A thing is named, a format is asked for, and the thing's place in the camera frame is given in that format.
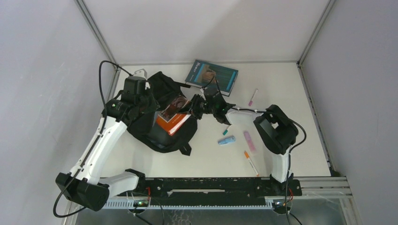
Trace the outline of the black backpack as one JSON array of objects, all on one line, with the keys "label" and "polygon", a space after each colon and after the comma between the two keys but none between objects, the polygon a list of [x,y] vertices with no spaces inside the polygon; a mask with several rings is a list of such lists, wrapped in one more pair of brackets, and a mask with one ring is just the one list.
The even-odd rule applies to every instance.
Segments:
[{"label": "black backpack", "polygon": [[177,112],[187,106],[189,100],[182,93],[181,86],[161,71],[149,77],[148,81],[160,108],[131,123],[127,132],[156,152],[180,151],[189,156],[189,141],[198,129],[198,123],[191,115]]}]

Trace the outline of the teal hardcover book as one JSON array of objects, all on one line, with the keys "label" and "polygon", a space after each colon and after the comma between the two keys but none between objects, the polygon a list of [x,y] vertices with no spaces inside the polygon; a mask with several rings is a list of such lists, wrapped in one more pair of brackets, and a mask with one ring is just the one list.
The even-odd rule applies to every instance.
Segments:
[{"label": "teal hardcover book", "polygon": [[219,87],[220,92],[229,97],[239,71],[210,62],[195,60],[185,82],[199,88]]}]

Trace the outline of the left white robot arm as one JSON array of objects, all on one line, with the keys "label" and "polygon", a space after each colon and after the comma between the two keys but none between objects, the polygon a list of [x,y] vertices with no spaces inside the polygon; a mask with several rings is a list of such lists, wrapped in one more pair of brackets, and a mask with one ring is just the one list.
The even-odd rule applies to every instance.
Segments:
[{"label": "left white robot arm", "polygon": [[78,162],[68,173],[59,173],[55,183],[60,196],[92,211],[99,211],[110,197],[126,191],[142,195],[147,183],[137,172],[126,169],[119,175],[102,178],[105,162],[128,126],[142,115],[159,108],[149,81],[129,76],[123,90],[104,107],[96,133]]}]

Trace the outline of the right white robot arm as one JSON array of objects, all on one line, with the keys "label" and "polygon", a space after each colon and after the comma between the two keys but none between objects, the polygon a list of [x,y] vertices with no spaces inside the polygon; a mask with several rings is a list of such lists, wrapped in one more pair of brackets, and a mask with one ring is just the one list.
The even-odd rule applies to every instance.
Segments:
[{"label": "right white robot arm", "polygon": [[208,88],[204,90],[203,96],[194,95],[180,112],[190,114],[198,120],[202,119],[204,114],[211,114],[219,123],[225,125],[252,123],[265,147],[271,152],[272,191],[277,195],[284,195],[290,189],[288,180],[292,176],[291,152],[303,143],[296,142],[299,132],[303,133],[304,140],[307,138],[307,133],[279,106],[271,105],[265,110],[242,108],[226,102],[216,88]]}]

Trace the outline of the pink highlighter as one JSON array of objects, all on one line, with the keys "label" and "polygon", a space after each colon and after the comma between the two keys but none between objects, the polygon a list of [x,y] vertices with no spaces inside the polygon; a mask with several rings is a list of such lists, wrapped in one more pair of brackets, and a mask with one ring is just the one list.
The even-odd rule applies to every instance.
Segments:
[{"label": "pink highlighter", "polygon": [[254,145],[254,142],[253,142],[249,132],[248,131],[244,131],[243,134],[244,134],[244,137],[245,137],[245,140],[246,140],[246,143],[248,145],[248,148],[249,148],[250,152],[251,153],[256,153],[257,150],[256,150],[256,147]]}]

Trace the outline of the orange Good Morning book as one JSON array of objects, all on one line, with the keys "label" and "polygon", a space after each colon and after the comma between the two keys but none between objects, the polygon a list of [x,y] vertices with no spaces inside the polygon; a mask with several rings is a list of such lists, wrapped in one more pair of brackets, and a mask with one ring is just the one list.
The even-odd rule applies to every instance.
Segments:
[{"label": "orange Good Morning book", "polygon": [[188,105],[189,102],[186,97],[177,96],[165,110],[158,113],[156,123],[170,136],[173,136],[190,117],[187,113],[179,113],[179,110]]}]

